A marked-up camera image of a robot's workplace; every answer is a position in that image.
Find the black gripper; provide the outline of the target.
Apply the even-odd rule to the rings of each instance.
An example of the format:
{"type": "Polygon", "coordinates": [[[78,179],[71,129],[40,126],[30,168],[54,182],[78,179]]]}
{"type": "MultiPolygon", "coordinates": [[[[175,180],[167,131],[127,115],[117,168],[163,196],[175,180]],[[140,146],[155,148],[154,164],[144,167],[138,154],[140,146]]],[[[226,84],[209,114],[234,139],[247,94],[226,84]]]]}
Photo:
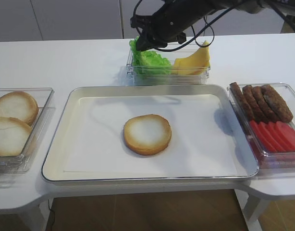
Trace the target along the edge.
{"type": "Polygon", "coordinates": [[[188,27],[219,9],[214,0],[166,0],[152,15],[138,15],[140,3],[135,5],[130,20],[132,28],[142,29],[135,44],[137,51],[166,48],[171,42],[183,44],[188,27]]]}

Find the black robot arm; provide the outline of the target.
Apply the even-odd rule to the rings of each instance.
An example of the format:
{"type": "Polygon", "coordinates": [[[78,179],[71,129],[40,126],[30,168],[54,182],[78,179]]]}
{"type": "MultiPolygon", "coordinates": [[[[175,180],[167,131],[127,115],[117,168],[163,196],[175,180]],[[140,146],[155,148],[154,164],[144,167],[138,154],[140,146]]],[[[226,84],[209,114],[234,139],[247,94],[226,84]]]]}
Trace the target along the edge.
{"type": "Polygon", "coordinates": [[[179,43],[177,50],[187,46],[231,10],[256,14],[264,8],[274,10],[295,32],[295,25],[286,17],[295,16],[295,0],[166,0],[152,15],[134,13],[130,24],[139,34],[136,50],[155,49],[168,52],[166,47],[169,43],[179,43]],[[186,39],[184,31],[187,28],[217,11],[222,13],[206,24],[192,39],[186,39]]]}

